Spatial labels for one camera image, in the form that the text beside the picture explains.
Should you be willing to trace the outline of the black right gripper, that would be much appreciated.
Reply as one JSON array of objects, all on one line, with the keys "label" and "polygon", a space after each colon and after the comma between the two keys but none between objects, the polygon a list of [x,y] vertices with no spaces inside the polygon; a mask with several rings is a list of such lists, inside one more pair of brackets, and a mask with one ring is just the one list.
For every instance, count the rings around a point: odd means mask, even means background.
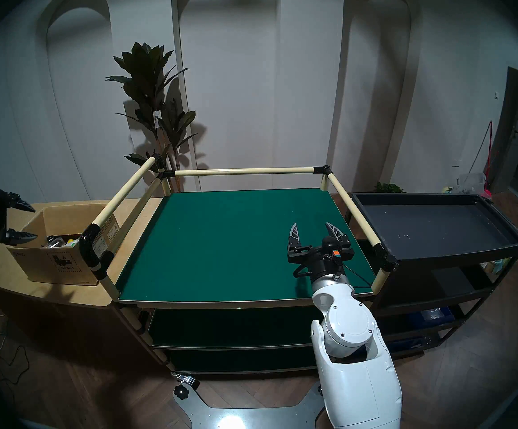
[{"label": "black right gripper", "polygon": [[317,247],[302,246],[297,223],[289,232],[288,262],[298,264],[293,271],[295,278],[308,276],[317,280],[326,275],[345,275],[344,261],[353,259],[355,251],[349,237],[333,224],[326,222],[329,236],[324,237]]}]

